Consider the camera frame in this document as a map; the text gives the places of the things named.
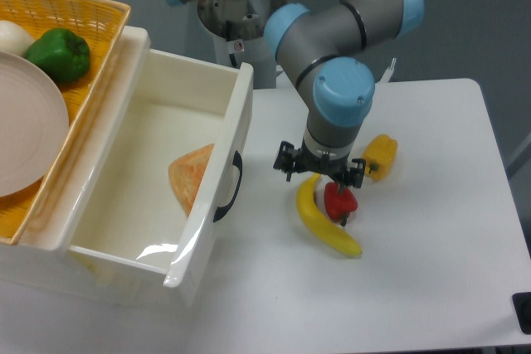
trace green bell pepper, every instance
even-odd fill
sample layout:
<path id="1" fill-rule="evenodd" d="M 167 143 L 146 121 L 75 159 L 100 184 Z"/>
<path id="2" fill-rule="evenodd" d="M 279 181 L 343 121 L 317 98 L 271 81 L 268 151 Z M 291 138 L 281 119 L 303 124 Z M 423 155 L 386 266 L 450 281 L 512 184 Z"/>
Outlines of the green bell pepper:
<path id="1" fill-rule="evenodd" d="M 56 83 L 71 83 L 90 68 L 90 48 L 85 39 L 66 28 L 46 31 L 26 51 L 25 58 Z"/>

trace gray floor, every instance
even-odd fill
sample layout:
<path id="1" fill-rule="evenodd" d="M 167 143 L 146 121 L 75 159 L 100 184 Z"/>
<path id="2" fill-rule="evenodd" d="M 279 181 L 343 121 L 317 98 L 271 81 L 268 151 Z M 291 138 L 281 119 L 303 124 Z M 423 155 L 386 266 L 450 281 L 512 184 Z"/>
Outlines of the gray floor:
<path id="1" fill-rule="evenodd" d="M 118 1 L 132 6 L 129 25 L 146 28 L 152 48 L 214 61 L 212 43 L 192 7 L 170 8 L 164 0 Z M 313 10 L 337 2 L 289 1 L 302 2 Z M 506 161 L 531 131 L 529 0 L 425 1 L 426 18 L 417 32 L 370 49 L 358 59 L 379 76 L 396 57 L 396 80 L 476 80 L 484 92 L 499 150 Z M 510 184 L 524 234 L 531 242 L 531 162 Z"/>

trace pepper stem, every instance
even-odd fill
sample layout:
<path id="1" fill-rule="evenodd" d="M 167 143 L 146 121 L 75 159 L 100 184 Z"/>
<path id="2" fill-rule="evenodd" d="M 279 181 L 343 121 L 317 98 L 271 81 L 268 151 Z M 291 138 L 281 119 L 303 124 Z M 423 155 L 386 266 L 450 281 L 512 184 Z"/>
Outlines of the pepper stem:
<path id="1" fill-rule="evenodd" d="M 372 172 L 378 171 L 378 164 L 377 163 L 369 163 L 368 165 L 368 173 L 371 174 Z"/>
<path id="2" fill-rule="evenodd" d="M 68 46 L 70 51 L 72 53 L 74 53 L 76 56 L 81 54 L 81 51 L 80 51 L 80 44 L 81 43 L 82 43 L 82 41 L 80 41 L 77 37 L 72 38 L 72 39 L 68 39 L 66 41 L 66 45 Z"/>

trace white plate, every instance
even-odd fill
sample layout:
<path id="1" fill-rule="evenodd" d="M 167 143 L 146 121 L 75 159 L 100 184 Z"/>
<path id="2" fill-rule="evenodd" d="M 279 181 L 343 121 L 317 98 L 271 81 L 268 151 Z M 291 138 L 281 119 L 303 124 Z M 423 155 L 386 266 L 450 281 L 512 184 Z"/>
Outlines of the white plate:
<path id="1" fill-rule="evenodd" d="M 56 84 L 31 62 L 0 52 L 0 196 L 44 176 L 67 133 Z"/>

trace wicker basket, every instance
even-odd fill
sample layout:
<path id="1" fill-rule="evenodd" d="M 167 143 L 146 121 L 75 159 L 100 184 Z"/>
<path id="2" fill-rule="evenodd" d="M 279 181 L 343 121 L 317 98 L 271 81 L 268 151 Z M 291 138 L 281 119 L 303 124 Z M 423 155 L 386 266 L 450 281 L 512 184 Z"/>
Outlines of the wicker basket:
<path id="1" fill-rule="evenodd" d="M 0 20 L 24 27 L 36 39 L 53 27 L 65 27 L 82 36 L 90 47 L 90 70 L 80 80 L 59 85 L 68 108 L 70 130 L 50 171 L 38 182 L 0 197 L 0 243 L 15 245 L 37 211 L 74 141 L 90 107 L 114 44 L 119 38 L 130 7 L 110 0 L 0 0 Z"/>

